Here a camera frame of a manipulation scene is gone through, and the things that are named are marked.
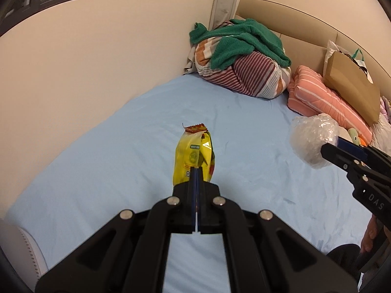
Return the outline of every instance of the light blue bed sheet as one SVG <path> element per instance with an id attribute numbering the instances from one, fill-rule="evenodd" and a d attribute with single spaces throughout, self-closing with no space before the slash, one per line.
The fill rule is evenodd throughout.
<path id="1" fill-rule="evenodd" d="M 216 155 L 212 182 L 243 209 L 271 209 L 324 253 L 359 244 L 370 213 L 335 166 L 314 170 L 289 144 L 287 95 L 263 100 L 187 75 L 131 100 L 57 157 L 20 195 L 7 221 L 37 241 L 48 267 L 122 209 L 172 193 L 182 124 L 204 123 Z M 221 235 L 173 235 L 164 292 L 229 292 Z"/>

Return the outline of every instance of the orange object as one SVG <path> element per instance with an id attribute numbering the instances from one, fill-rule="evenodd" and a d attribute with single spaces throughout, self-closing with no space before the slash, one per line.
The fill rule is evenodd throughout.
<path id="1" fill-rule="evenodd" d="M 360 137 L 358 137 L 358 138 L 360 139 L 361 145 L 363 145 L 365 147 L 368 146 L 362 138 L 360 138 Z"/>

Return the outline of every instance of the green plush toy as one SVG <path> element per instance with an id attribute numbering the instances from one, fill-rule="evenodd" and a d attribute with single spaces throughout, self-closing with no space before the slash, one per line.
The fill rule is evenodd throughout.
<path id="1" fill-rule="evenodd" d="M 360 145 L 361 144 L 361 141 L 360 141 L 360 138 L 358 137 L 358 133 L 357 133 L 357 130 L 355 128 L 350 128 L 348 130 L 348 133 L 351 137 L 351 140 L 353 141 L 353 143 L 355 145 Z"/>

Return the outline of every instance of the brown paper bag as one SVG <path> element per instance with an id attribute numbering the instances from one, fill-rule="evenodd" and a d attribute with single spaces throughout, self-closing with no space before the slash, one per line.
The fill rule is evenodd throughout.
<path id="1" fill-rule="evenodd" d="M 369 126 L 378 123 L 380 90 L 346 55 L 334 52 L 329 58 L 324 83 L 350 104 Z"/>

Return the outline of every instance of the bubble wrap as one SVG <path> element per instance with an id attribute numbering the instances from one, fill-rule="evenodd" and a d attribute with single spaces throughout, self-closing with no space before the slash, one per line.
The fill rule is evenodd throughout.
<path id="1" fill-rule="evenodd" d="M 313 168 L 330 165 L 321 155 L 325 143 L 338 144 L 339 127 L 337 121 L 322 113 L 313 117 L 296 117 L 292 122 L 290 143 L 298 157 Z"/>

